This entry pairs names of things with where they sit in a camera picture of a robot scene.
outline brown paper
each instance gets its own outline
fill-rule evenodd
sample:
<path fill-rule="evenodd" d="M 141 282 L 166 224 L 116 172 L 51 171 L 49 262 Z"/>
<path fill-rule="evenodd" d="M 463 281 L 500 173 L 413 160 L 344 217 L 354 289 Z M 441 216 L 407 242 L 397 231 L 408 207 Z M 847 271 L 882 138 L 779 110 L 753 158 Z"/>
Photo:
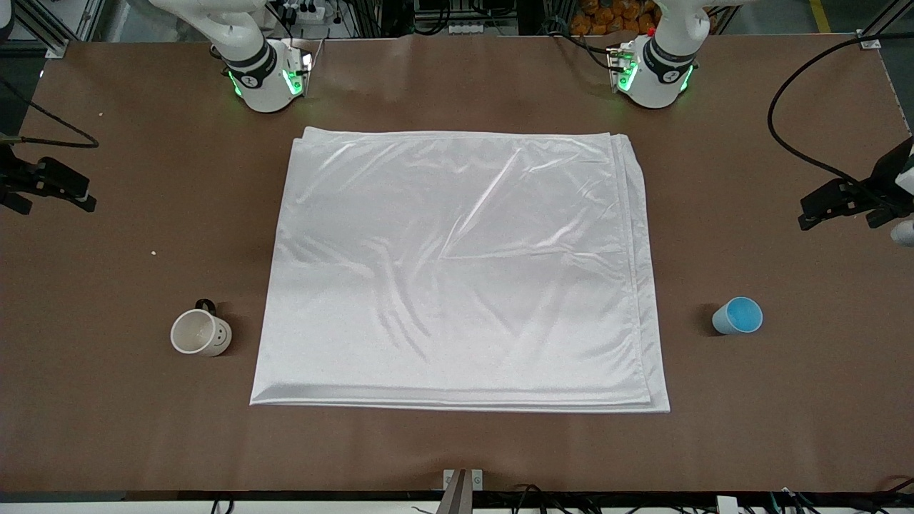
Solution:
<path fill-rule="evenodd" d="M 656 111 L 558 38 L 328 40 L 310 97 L 275 114 L 235 97 L 208 44 L 72 44 L 35 100 L 101 147 L 16 152 L 73 166 L 99 203 L 0 210 L 3 490 L 429 489 L 466 466 L 490 489 L 822 491 L 909 473 L 912 254 L 862 216 L 800 231 L 800 198 L 830 177 L 765 126 L 781 83 L 843 40 L 710 37 L 689 89 Z M 878 54 L 850 48 L 797 80 L 776 123 L 861 178 L 908 134 Z M 308 125 L 628 134 L 672 412 L 249 407 L 289 151 Z M 34 111 L 22 134 L 75 137 Z M 739 294 L 764 309 L 761 330 L 713 336 L 711 313 Z M 201 297 L 234 332 L 214 359 L 168 341 Z"/>

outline green led light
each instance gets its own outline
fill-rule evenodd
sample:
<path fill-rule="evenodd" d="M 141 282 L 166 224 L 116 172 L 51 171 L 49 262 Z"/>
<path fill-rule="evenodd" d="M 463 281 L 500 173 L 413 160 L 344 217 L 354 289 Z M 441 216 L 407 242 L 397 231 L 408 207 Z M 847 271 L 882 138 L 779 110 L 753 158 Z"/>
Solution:
<path fill-rule="evenodd" d="M 300 81 L 294 81 L 296 79 L 295 73 L 293 71 L 286 71 L 282 74 L 282 77 L 286 79 L 286 84 L 289 85 L 289 91 L 292 94 L 301 94 L 302 93 L 302 83 Z"/>
<path fill-rule="evenodd" d="M 689 66 L 688 71 L 685 73 L 685 78 L 683 79 L 683 85 L 679 86 L 679 92 L 685 91 L 688 87 L 688 78 L 692 76 L 692 70 L 695 69 L 695 66 Z"/>
<path fill-rule="evenodd" d="M 633 62 L 631 67 L 629 68 L 629 70 L 632 71 L 631 75 L 629 75 L 628 77 L 623 76 L 622 78 L 619 79 L 619 89 L 621 89 L 623 91 L 628 91 L 629 88 L 632 87 L 632 81 L 634 80 L 634 76 L 636 73 L 638 73 L 638 63 Z"/>
<path fill-rule="evenodd" d="M 235 77 L 232 76 L 231 71 L 228 73 L 228 77 L 231 79 L 232 85 L 235 86 L 235 94 L 241 96 L 241 88 L 238 87 L 238 83 L 235 82 Z"/>

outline mug handle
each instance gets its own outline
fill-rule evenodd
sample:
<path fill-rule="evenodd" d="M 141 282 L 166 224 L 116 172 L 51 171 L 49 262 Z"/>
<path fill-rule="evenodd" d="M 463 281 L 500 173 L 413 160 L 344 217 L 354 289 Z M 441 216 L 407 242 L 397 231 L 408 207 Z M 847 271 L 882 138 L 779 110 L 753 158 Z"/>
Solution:
<path fill-rule="evenodd" d="M 206 298 L 201 298 L 197 300 L 197 304 L 194 305 L 195 309 L 205 310 L 211 315 L 216 315 L 216 304 L 212 300 L 207 300 Z"/>

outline white sheet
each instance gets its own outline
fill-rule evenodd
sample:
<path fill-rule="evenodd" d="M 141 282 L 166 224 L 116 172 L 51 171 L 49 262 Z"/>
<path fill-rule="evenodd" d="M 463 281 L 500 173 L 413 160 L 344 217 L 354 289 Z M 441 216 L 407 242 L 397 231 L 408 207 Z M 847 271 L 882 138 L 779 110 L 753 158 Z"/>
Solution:
<path fill-rule="evenodd" d="M 305 130 L 250 402 L 669 412 L 628 138 Z"/>

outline blue cup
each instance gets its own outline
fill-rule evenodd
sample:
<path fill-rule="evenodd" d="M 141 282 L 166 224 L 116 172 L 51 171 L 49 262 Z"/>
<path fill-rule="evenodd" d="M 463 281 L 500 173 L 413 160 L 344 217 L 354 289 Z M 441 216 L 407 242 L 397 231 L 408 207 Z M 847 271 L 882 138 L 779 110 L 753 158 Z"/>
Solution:
<path fill-rule="evenodd" d="M 720 307 L 711 318 L 721 334 L 748 334 L 761 327 L 761 307 L 745 296 L 737 296 Z"/>

